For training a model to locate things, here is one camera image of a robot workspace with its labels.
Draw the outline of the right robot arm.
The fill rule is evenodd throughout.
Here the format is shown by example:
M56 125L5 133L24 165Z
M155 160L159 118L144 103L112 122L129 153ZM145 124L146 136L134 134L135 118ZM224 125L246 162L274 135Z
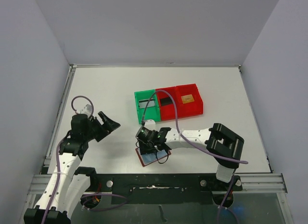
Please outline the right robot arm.
M215 186L224 190L231 185L231 179L240 164L244 139L221 123L202 130L183 130L163 127L150 130L141 126L136 133L138 147L142 155L165 152L177 148L195 148L215 158L218 162Z

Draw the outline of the red leather card holder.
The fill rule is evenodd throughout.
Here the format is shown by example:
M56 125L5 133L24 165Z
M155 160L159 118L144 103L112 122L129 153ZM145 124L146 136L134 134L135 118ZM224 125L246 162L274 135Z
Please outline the red leather card holder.
M135 151L143 167L146 167L154 162L158 162L159 164L164 164L171 155L170 151L168 151L167 153L165 150L158 151L158 153L150 153L143 155L141 154L139 148L136 148Z

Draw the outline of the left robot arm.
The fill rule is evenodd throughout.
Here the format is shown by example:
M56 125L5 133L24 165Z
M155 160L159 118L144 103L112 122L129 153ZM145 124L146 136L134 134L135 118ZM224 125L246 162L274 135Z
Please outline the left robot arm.
M69 224L84 192L98 188L95 168L81 167L80 163L90 141L99 142L120 127L102 111L98 115L102 121L92 115L72 116L71 129L55 150L56 165L51 178L36 205L25 211L26 224Z

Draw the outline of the green plastic bin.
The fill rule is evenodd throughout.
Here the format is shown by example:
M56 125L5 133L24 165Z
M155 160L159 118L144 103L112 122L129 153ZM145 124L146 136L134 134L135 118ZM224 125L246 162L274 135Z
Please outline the green plastic bin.
M147 105L147 102L154 93L155 89L147 91L139 91L134 93L139 124L141 124L142 116L144 113L144 109ZM161 121L160 108L156 94L151 98L145 112L144 120L149 120L149 119L152 119L155 122Z

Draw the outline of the red bin with gold card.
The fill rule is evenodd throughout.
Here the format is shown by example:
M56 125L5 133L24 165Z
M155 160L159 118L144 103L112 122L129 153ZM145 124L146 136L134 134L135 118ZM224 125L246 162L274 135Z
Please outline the red bin with gold card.
M177 112L179 118L202 115L204 103L196 84L176 86Z

